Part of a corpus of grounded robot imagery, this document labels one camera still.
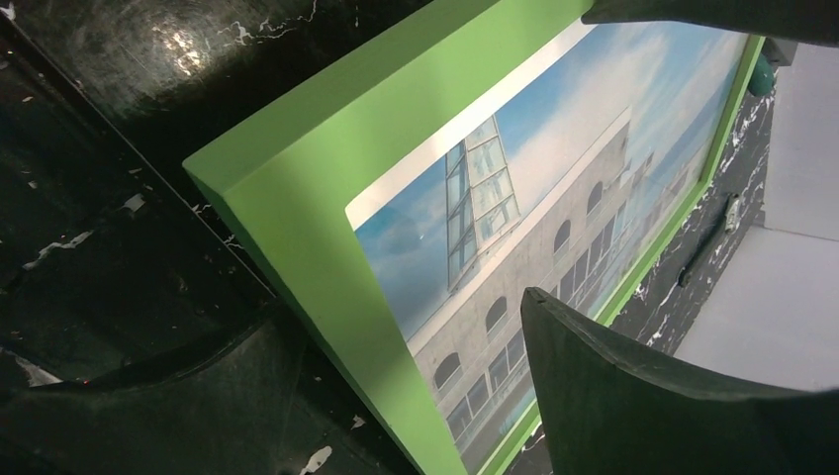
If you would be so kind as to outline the green handled screwdriver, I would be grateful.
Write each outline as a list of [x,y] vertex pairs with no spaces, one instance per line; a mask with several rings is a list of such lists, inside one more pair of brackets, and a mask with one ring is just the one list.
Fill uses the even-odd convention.
[[776,85],[776,68],[763,53],[756,59],[747,90],[754,97],[764,97],[771,94]]

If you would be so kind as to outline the building photo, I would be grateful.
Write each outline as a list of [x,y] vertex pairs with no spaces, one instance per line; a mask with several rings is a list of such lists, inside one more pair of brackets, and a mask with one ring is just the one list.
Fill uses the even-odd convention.
[[534,401],[523,291],[602,310],[699,182],[746,43],[574,22],[346,206],[467,473]]

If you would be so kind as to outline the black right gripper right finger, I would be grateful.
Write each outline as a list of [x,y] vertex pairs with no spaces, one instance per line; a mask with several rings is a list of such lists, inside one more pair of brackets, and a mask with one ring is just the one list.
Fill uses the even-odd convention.
[[831,0],[596,1],[581,21],[674,21],[822,47],[838,45],[838,3]]

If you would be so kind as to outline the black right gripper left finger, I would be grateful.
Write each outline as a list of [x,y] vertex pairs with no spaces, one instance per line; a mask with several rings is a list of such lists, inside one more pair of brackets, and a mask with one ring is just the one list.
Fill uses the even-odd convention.
[[838,393],[714,372],[580,314],[538,287],[520,317],[558,474],[834,474]]

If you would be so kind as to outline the green picture frame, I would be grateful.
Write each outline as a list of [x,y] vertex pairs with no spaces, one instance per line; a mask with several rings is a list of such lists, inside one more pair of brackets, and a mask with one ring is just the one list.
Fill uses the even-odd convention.
[[[590,8],[587,1],[434,1],[264,106],[184,163],[422,474],[465,471],[346,217],[350,201]],[[743,58],[699,182],[602,310],[611,323],[706,190],[762,46]],[[534,401],[487,468],[535,431]]]

